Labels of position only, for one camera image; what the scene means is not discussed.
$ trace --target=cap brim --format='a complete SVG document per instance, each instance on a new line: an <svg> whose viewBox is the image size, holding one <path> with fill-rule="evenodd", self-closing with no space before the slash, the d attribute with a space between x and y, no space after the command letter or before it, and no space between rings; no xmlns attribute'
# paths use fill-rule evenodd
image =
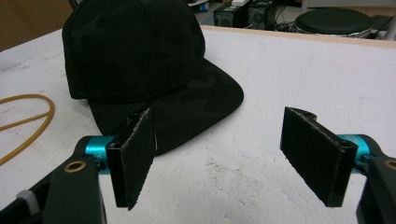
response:
<svg viewBox="0 0 396 224"><path fill-rule="evenodd" d="M119 134L127 127L129 115L152 108L157 155L160 155L181 146L230 115L243 99L239 84L204 59L200 75L155 99L129 104L88 102L103 135Z"/></svg>

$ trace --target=black fabric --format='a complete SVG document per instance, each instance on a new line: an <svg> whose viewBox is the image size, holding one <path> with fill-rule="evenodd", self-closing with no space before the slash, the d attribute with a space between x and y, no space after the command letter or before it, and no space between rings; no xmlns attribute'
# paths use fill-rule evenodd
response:
<svg viewBox="0 0 396 224"><path fill-rule="evenodd" d="M372 20L355 10L328 7L308 11L299 16L294 24L310 33L349 35L370 29Z"/></svg>
<svg viewBox="0 0 396 224"><path fill-rule="evenodd" d="M64 26L72 98L88 99L102 134L153 108L158 154L241 105L241 87L204 59L205 40L182 0L85 0Z"/></svg>

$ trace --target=blue clamp part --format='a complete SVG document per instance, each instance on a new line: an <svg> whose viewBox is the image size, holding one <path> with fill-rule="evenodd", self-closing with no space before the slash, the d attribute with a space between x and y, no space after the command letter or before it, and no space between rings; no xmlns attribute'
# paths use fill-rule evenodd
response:
<svg viewBox="0 0 396 224"><path fill-rule="evenodd" d="M202 3L201 5L200 5L200 7L199 7L199 9L200 9L200 11L202 11L202 12L206 12L206 11L208 11L209 10L209 3Z"/></svg>
<svg viewBox="0 0 396 224"><path fill-rule="evenodd" d="M355 157L355 168L352 170L352 174L360 174L367 171L368 163L374 156L366 141L358 134L337 134L337 136L353 142L358 146L358 152Z"/></svg>
<svg viewBox="0 0 396 224"><path fill-rule="evenodd" d="M88 142L85 148L85 155L94 156L98 162L102 163L99 165L103 169L99 171L99 175L109 175L110 170L108 168L106 146L113 140L114 136L94 136Z"/></svg>

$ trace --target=bolt hole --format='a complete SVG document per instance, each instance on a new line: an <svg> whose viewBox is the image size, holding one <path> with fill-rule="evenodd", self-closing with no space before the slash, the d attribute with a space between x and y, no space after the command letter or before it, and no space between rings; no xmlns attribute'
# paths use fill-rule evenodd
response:
<svg viewBox="0 0 396 224"><path fill-rule="evenodd" d="M393 169L393 170L396 170L396 161L385 161L385 164L386 164L389 168L391 168L391 169Z"/></svg>
<svg viewBox="0 0 396 224"><path fill-rule="evenodd" d="M84 169L86 165L87 163L85 161L73 161L64 167L64 171L67 173L75 173Z"/></svg>

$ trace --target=black round object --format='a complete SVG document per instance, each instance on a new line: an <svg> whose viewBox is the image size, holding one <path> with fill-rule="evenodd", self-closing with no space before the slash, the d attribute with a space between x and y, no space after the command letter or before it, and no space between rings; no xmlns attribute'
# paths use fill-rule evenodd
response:
<svg viewBox="0 0 396 224"><path fill-rule="evenodd" d="M253 20L257 23L262 23L264 22L264 13L262 12L256 12L253 15Z"/></svg>
<svg viewBox="0 0 396 224"><path fill-rule="evenodd" d="M370 29L372 19L355 10L328 7L306 12L294 24L310 33L349 35Z"/></svg>

